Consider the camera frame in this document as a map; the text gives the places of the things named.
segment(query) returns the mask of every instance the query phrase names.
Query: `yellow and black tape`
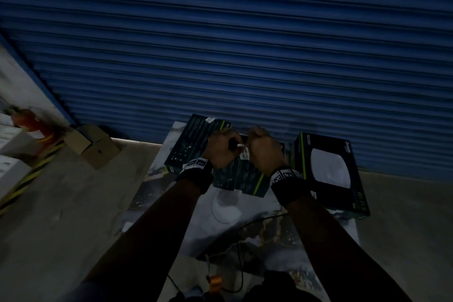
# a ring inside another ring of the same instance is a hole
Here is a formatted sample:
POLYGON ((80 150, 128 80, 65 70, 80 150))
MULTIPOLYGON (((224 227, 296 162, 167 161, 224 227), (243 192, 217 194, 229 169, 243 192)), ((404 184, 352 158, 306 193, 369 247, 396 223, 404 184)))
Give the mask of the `yellow and black tape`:
POLYGON ((43 168, 45 168, 49 162, 57 155, 58 151, 65 146, 63 140, 58 141, 50 150, 49 153, 33 167, 33 169, 22 178, 11 191, 2 198, 0 201, 0 217, 3 216, 14 202, 24 193, 24 191, 30 186, 30 184, 39 176, 43 168))

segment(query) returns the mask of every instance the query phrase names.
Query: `person's right hand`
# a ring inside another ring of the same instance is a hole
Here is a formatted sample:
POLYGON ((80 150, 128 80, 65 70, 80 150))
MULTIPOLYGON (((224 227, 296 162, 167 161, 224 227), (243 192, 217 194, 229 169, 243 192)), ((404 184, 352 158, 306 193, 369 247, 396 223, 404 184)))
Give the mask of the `person's right hand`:
POLYGON ((270 176, 280 166, 288 165, 282 146, 269 135, 266 129, 258 126, 250 129, 246 146, 253 165, 266 176, 270 176))

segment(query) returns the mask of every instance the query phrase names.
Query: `hand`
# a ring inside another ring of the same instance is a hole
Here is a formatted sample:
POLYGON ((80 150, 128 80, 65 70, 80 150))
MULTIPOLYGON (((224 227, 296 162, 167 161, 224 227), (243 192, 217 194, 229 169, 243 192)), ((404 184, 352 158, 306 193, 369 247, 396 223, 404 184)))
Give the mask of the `hand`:
POLYGON ((266 176, 270 176, 280 166, 288 165, 282 146, 269 135, 266 129, 258 126, 250 129, 247 147, 253 165, 266 176))
POLYGON ((228 141, 231 138, 235 138, 239 143, 242 143, 241 135, 230 128, 223 128, 213 133, 207 139, 206 150, 201 157, 209 160, 214 169, 224 168, 235 157, 239 156, 244 149, 244 147, 238 147, 236 150, 230 151, 228 149, 228 141))

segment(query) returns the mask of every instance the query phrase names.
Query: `marble surface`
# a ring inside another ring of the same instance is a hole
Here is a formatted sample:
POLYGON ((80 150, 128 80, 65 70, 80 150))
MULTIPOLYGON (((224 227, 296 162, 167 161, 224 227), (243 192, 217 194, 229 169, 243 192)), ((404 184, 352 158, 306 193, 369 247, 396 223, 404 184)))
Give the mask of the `marble surface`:
MULTIPOLYGON (((174 184, 176 175, 167 172, 164 162, 185 125, 174 122, 124 216, 124 231, 174 184)), ((271 189, 260 198, 211 186, 198 200, 180 254, 201 260, 209 258, 211 263, 238 270, 237 229, 247 222, 280 213, 285 210, 271 189)), ((338 221, 358 243, 355 220, 338 221)), ((248 225, 239 232, 239 244, 244 271, 258 276, 265 269, 287 271, 298 288, 328 301, 288 216, 248 225)))

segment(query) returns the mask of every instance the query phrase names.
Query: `white box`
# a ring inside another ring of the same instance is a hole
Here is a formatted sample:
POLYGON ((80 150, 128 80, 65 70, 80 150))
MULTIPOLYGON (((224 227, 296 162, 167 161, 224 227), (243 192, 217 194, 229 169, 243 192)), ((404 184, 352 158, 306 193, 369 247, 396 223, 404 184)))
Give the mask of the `white box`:
POLYGON ((31 167, 19 159, 0 155, 0 198, 3 198, 30 170, 31 167))
POLYGON ((21 128, 0 125, 0 154, 18 157, 20 155, 35 155, 42 144, 38 143, 21 128))

